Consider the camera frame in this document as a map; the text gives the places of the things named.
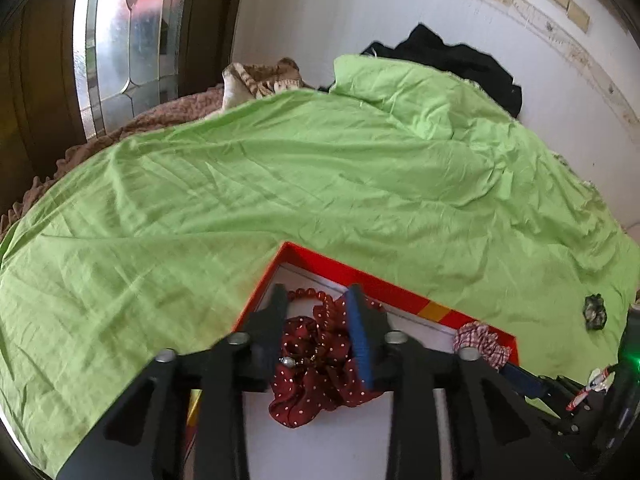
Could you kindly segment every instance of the green fabric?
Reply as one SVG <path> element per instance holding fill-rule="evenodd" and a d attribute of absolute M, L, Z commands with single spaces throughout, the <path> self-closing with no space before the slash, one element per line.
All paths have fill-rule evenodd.
<path fill-rule="evenodd" d="M 95 155 L 0 245 L 0 402 L 55 475 L 165 347 L 232 327 L 292 240 L 518 337 L 534 373 L 616 359 L 640 249 L 593 187 L 480 89 L 338 58 L 291 91 Z M 584 297 L 609 320 L 587 333 Z"/>

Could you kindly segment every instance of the black cloth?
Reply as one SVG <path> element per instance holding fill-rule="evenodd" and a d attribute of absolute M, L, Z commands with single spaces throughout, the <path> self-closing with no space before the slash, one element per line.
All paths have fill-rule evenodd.
<path fill-rule="evenodd" d="M 493 57 L 466 44 L 447 45 L 440 36 L 422 23 L 395 48 L 375 41 L 363 51 L 363 54 L 413 61 L 476 81 L 514 118 L 522 108 L 522 89 L 513 84 L 511 74 Z"/>

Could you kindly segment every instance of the yellow stripe on box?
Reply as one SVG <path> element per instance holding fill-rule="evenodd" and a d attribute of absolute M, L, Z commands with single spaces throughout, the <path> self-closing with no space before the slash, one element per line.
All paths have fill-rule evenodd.
<path fill-rule="evenodd" d="M 449 312 L 451 312 L 450 308 L 446 306 L 442 306 L 435 301 L 430 301 L 427 306 L 418 312 L 418 316 L 423 319 L 428 319 L 429 321 L 434 321 L 436 323 L 440 322 L 440 320 L 445 317 Z"/>

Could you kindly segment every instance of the silver screw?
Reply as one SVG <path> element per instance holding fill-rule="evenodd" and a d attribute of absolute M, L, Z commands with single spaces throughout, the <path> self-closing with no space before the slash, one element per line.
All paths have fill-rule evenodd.
<path fill-rule="evenodd" d="M 243 345 L 249 342 L 249 335 L 247 332 L 233 332 L 226 338 L 226 342 L 230 345 Z"/>
<path fill-rule="evenodd" d="M 165 348 L 164 350 L 158 352 L 158 355 L 156 355 L 155 359 L 159 363 L 170 363 L 176 357 L 178 357 L 178 354 L 175 352 L 175 350 L 172 350 L 171 348 Z"/>
<path fill-rule="evenodd" d="M 280 358 L 280 362 L 287 368 L 293 368 L 296 365 L 296 361 L 293 357 L 285 356 Z"/>
<path fill-rule="evenodd" d="M 458 349 L 458 357 L 463 361 L 478 361 L 480 358 L 480 351 L 473 346 L 463 346 Z"/>
<path fill-rule="evenodd" d="M 393 330 L 385 334 L 385 341 L 389 345 L 401 345 L 402 343 L 406 343 L 408 339 L 409 336 L 399 330 Z"/>

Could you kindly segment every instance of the polka dot fabric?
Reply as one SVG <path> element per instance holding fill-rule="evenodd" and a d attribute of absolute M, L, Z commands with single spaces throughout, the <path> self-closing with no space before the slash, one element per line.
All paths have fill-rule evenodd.
<path fill-rule="evenodd" d="M 366 390 L 364 381 L 358 377 L 344 297 L 334 301 L 328 294 L 312 288 L 289 292 L 289 301 L 299 298 L 322 303 L 314 307 L 313 317 L 292 317 L 285 323 L 281 357 L 291 357 L 295 366 L 277 365 L 269 413 L 287 428 L 311 422 L 321 410 L 332 412 L 338 406 L 355 408 L 381 395 Z M 367 304 L 383 309 L 372 300 L 367 300 Z"/>

